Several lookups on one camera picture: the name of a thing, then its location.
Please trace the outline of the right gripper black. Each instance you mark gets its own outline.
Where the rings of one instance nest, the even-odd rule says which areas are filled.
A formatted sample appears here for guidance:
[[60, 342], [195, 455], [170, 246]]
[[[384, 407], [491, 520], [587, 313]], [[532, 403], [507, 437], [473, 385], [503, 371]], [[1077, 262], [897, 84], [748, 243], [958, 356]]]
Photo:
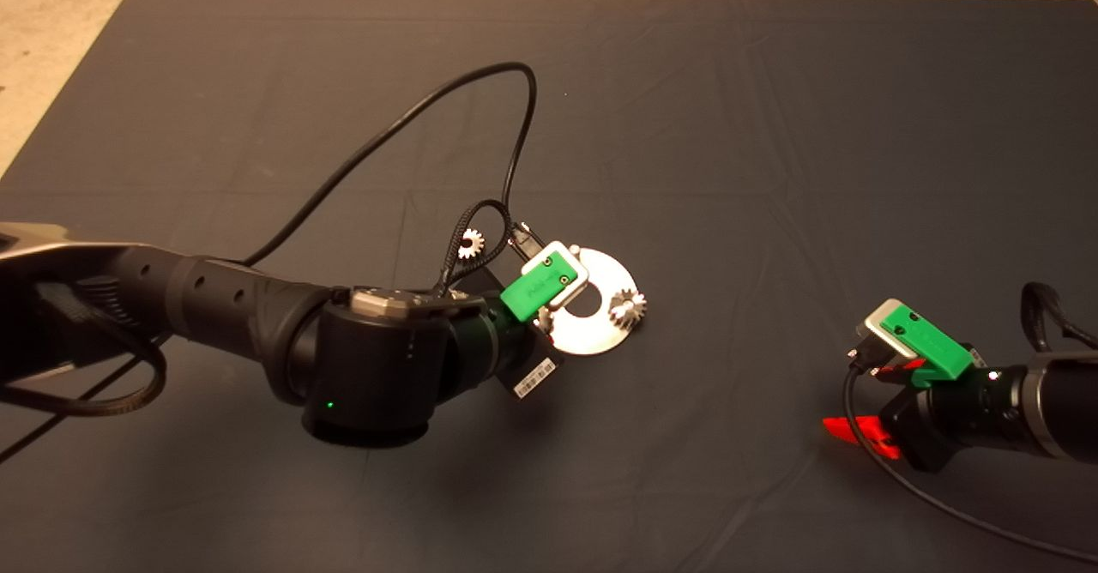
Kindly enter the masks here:
[[[925, 359], [871, 368], [875, 378], [911, 378]], [[1021, 385], [1027, 367], [973, 369], [957, 380], [926, 389], [905, 387], [876, 416], [856, 416], [855, 424], [871, 451], [887, 460], [906, 459], [919, 472], [937, 473], [965, 449], [1030, 452]], [[844, 443], [860, 443], [844, 417], [821, 420], [824, 429]]]

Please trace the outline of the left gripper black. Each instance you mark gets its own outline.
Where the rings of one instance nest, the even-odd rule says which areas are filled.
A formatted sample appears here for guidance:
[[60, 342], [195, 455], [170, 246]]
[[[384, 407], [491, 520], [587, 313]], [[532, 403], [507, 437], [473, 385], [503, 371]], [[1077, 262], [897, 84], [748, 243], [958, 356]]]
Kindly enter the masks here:
[[455, 289], [482, 299], [484, 308], [450, 322], [448, 398], [494, 380], [514, 400], [526, 400], [564, 366], [549, 335], [517, 321], [498, 299], [504, 286], [490, 269], [478, 269]]

